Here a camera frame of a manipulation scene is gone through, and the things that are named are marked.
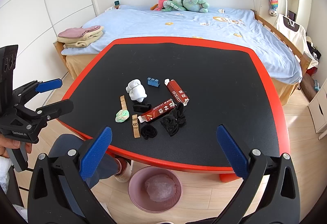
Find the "pile of stuffed animals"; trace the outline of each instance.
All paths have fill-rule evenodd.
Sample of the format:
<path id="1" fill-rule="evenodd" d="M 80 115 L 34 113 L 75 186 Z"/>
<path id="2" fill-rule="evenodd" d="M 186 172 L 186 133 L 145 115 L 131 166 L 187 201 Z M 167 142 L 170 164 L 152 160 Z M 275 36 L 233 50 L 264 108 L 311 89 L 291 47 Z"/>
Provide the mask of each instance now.
<path id="1" fill-rule="evenodd" d="M 169 12 L 192 11 L 208 13 L 209 4 L 206 0 L 158 0 L 158 3 L 151 7 L 151 10 Z"/>

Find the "blue gripper pad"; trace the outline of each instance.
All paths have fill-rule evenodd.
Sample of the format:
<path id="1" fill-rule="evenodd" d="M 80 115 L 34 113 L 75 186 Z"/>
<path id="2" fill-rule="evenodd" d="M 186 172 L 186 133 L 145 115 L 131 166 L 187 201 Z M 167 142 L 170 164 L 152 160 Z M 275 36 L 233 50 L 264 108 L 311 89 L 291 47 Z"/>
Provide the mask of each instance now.
<path id="1" fill-rule="evenodd" d="M 217 141 L 235 174 L 246 179 L 249 174 L 249 162 L 223 125 L 217 128 Z"/>
<path id="2" fill-rule="evenodd" d="M 81 159 L 80 175 L 85 181 L 87 178 L 92 177 L 96 168 L 98 167 L 101 159 L 112 140 L 112 132 L 110 127 L 106 127 L 102 133 L 94 140 L 92 146 L 85 153 Z"/>
<path id="3" fill-rule="evenodd" d="M 61 79 L 54 79 L 46 82 L 40 83 L 36 88 L 35 91 L 43 93 L 49 90 L 58 89 L 63 85 Z"/>

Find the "wooden bed frame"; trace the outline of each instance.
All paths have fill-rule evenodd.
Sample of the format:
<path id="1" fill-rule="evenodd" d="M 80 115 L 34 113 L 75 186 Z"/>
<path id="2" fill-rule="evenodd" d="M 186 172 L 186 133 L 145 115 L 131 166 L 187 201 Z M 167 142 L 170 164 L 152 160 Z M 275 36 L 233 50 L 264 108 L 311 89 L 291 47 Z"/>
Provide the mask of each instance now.
<path id="1" fill-rule="evenodd" d="M 272 26 L 272 24 L 270 24 L 269 22 L 267 22 L 266 20 L 264 20 L 262 17 L 260 17 L 257 14 L 255 14 L 254 17 L 259 23 L 262 24 L 262 26 L 264 26 L 266 29 L 270 30 L 274 35 L 276 35 L 276 37 L 278 39 L 280 39 L 283 43 L 285 43 L 290 48 L 292 53 L 299 58 L 302 75 L 304 75 L 310 65 L 311 58 L 306 53 L 302 54 L 297 49 L 297 47 L 288 38 L 286 38 L 281 32 L 279 32 L 279 30 L 277 30 L 274 26 Z M 66 66 L 66 68 L 69 71 L 69 68 L 67 67 L 67 63 L 66 63 L 66 56 L 61 54 L 62 50 L 64 49 L 63 45 L 64 45 L 64 43 L 62 43 L 62 42 L 54 43 L 54 46 L 58 52 L 58 55 L 60 56 L 64 65 Z"/>

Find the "beige folded towel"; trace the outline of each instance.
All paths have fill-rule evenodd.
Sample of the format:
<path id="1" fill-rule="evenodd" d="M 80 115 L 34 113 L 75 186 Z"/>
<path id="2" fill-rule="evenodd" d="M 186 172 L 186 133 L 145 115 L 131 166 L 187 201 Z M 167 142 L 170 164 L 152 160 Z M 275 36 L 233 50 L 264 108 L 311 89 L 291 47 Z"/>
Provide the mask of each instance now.
<path id="1" fill-rule="evenodd" d="M 103 34 L 103 31 L 98 32 L 97 34 L 93 35 L 87 40 L 84 41 L 78 41 L 73 43 L 65 43 L 66 48 L 77 48 L 77 47 L 87 47 L 91 43 L 95 42 L 97 39 L 99 39 Z"/>
<path id="2" fill-rule="evenodd" d="M 99 29 L 96 29 L 94 31 L 91 32 L 87 32 L 85 33 L 82 37 L 80 38 L 64 38 L 64 37 L 57 37 L 57 41 L 58 42 L 63 42 L 63 43 L 75 43 L 78 41 L 86 41 L 89 38 L 93 37 L 95 34 L 101 32 L 104 29 L 103 26 L 101 26 Z"/>

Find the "plastic bag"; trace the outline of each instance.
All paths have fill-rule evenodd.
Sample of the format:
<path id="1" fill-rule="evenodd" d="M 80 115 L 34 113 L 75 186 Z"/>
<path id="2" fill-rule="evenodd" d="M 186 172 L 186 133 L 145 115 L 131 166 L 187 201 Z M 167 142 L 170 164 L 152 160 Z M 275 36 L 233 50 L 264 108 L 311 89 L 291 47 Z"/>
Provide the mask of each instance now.
<path id="1" fill-rule="evenodd" d="M 164 202 L 176 194 L 175 182 L 166 174 L 158 174 L 147 179 L 144 183 L 150 199 L 155 202 Z"/>

